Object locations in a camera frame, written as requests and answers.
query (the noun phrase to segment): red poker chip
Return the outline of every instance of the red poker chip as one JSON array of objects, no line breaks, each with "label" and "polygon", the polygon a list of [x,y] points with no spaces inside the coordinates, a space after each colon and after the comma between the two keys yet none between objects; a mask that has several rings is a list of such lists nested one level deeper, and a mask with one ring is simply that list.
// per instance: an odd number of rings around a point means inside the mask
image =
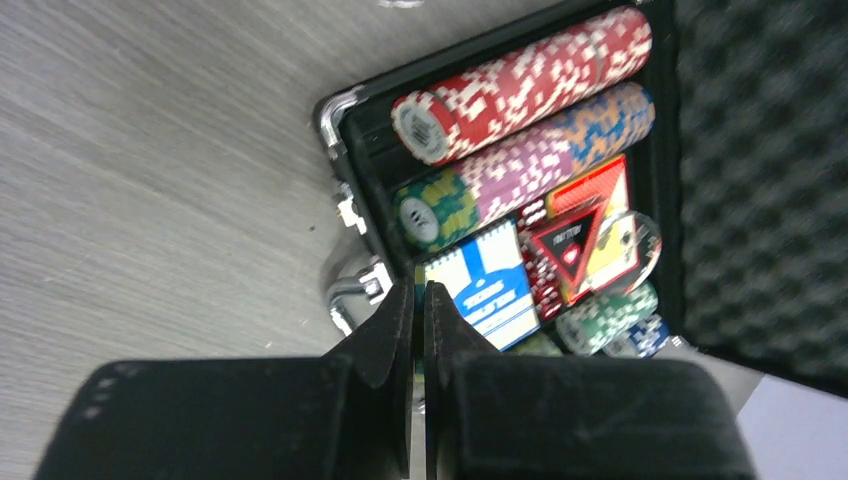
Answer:
[{"label": "red poker chip", "polygon": [[620,7],[587,22],[603,63],[599,89],[633,75],[648,61],[651,27],[638,9]]},{"label": "red poker chip", "polygon": [[[395,130],[416,158],[443,165],[635,73],[650,42],[641,12],[612,10],[401,98],[392,111]],[[429,116],[447,145],[430,145],[421,129],[395,120],[404,106]]]},{"label": "red poker chip", "polygon": [[555,296],[555,297],[533,298],[533,303],[537,307],[545,307],[545,306],[551,305],[551,304],[558,304],[558,305],[560,305],[560,307],[558,307],[558,308],[561,308],[564,301],[563,301],[562,297]]},{"label": "red poker chip", "polygon": [[544,296],[540,295],[539,297],[536,298],[536,304],[537,305],[545,305],[545,304],[548,304],[548,303],[558,302],[559,299],[560,299],[560,297],[559,297],[558,294],[544,295]]},{"label": "red poker chip", "polygon": [[527,221],[525,219],[519,217],[515,221],[515,228],[516,228],[516,230],[518,230],[519,234],[526,232],[527,229],[528,229]]},{"label": "red poker chip", "polygon": [[543,322],[547,322],[554,319],[564,306],[562,300],[543,302],[536,305],[536,313]]},{"label": "red poker chip", "polygon": [[542,288],[545,285],[557,282],[557,277],[554,272],[545,273],[543,275],[534,275],[531,273],[529,277],[531,290],[533,289],[533,287]]},{"label": "red poker chip", "polygon": [[[415,91],[395,101],[392,124],[412,154],[428,165],[450,160],[460,135],[459,123],[445,103],[430,92]],[[441,132],[433,131],[438,127]]]},{"label": "red poker chip", "polygon": [[549,282],[541,286],[533,286],[530,290],[533,293],[533,298],[550,298],[553,295],[559,296],[558,286],[556,282]]},{"label": "red poker chip", "polygon": [[536,257],[532,254],[524,254],[522,252],[521,255],[522,260],[524,260],[524,269],[527,270],[527,273],[536,271]]},{"label": "red poker chip", "polygon": [[542,277],[553,271],[555,271],[555,268],[551,262],[546,261],[545,258],[536,257],[536,261],[533,263],[534,275]]},{"label": "red poker chip", "polygon": [[544,197],[537,198],[518,210],[518,225],[522,231],[537,227],[547,219]]},{"label": "red poker chip", "polygon": [[553,113],[583,100],[594,93],[600,78],[600,63],[591,32],[576,25],[553,37],[548,49],[551,65],[561,69],[554,86],[558,95]]}]

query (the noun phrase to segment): gray wooden floor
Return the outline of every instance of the gray wooden floor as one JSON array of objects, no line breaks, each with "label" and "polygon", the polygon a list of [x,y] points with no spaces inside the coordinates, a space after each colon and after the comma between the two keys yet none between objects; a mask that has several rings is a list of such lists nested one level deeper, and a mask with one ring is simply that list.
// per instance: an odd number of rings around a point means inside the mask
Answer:
[{"label": "gray wooden floor", "polygon": [[338,341],[312,106],[553,2],[0,2],[0,478],[100,363]]}]

